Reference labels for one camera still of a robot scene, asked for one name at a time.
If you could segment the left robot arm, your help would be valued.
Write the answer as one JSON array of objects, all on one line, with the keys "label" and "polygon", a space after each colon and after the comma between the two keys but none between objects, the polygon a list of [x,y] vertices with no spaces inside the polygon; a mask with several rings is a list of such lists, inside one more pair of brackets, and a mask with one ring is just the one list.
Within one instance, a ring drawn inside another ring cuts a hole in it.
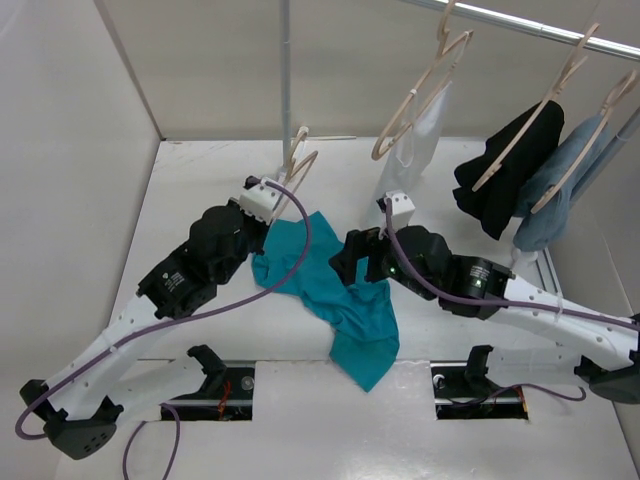
[{"label": "left robot arm", "polygon": [[123,311],[81,355],[58,374],[21,388],[56,449],[84,459],[147,407],[220,390],[226,366],[205,344],[145,374],[123,376],[178,320],[212,300],[250,254],[261,252],[272,215],[267,201],[248,195],[206,210],[188,239],[144,277]]}]

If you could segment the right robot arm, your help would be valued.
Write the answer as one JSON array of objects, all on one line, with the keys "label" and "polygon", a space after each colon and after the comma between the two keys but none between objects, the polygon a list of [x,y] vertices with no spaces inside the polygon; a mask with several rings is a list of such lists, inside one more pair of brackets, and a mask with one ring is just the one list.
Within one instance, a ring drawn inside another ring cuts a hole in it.
[{"label": "right robot arm", "polygon": [[454,254],[441,235],[422,226],[395,233],[352,230],[329,264],[351,285],[361,259],[368,262],[369,283],[392,279],[454,316],[511,326],[552,342],[550,348],[531,350],[474,347],[462,369],[471,392],[483,394],[501,383],[568,383],[613,402],[638,404],[638,317],[594,311],[503,265]]}]

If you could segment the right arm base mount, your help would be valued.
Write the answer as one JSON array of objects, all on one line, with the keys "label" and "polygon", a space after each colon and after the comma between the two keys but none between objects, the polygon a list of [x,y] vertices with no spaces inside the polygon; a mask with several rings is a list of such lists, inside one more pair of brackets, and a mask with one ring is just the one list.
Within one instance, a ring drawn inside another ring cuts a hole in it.
[{"label": "right arm base mount", "polygon": [[465,361],[430,364],[438,420],[527,420],[520,387],[500,387],[487,377],[489,345],[473,347]]}]

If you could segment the beige wooden hanger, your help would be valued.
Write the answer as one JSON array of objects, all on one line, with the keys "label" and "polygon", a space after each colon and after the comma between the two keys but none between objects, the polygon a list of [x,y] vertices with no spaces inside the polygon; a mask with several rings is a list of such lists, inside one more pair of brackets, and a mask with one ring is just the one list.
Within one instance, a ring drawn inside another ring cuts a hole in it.
[{"label": "beige wooden hanger", "polygon": [[293,194],[302,185],[319,155],[317,150],[305,153],[308,136],[309,128],[301,126],[290,143],[283,166],[277,173],[277,181]]}]

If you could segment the teal t shirt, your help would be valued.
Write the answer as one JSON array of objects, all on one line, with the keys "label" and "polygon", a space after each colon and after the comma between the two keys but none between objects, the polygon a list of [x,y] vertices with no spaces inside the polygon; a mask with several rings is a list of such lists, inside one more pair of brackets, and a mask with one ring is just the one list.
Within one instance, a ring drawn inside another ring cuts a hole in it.
[{"label": "teal t shirt", "polygon": [[310,250],[295,274],[281,286],[298,260],[306,241],[306,228],[297,222],[272,224],[264,253],[252,259],[257,285],[297,297],[314,316],[334,331],[330,359],[363,391],[370,392],[394,364],[400,348],[399,330],[387,281],[364,281],[367,261],[357,263],[356,282],[341,283],[329,259],[343,248],[327,219],[319,211],[310,215]]}]

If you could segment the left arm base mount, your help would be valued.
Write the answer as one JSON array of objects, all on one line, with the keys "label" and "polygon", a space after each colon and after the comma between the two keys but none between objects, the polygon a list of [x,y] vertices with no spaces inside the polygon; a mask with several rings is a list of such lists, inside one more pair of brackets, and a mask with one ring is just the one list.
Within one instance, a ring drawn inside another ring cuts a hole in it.
[{"label": "left arm base mount", "polygon": [[193,346],[187,355],[196,360],[204,380],[199,388],[166,402],[181,421],[251,421],[256,363],[223,361],[206,345]]}]

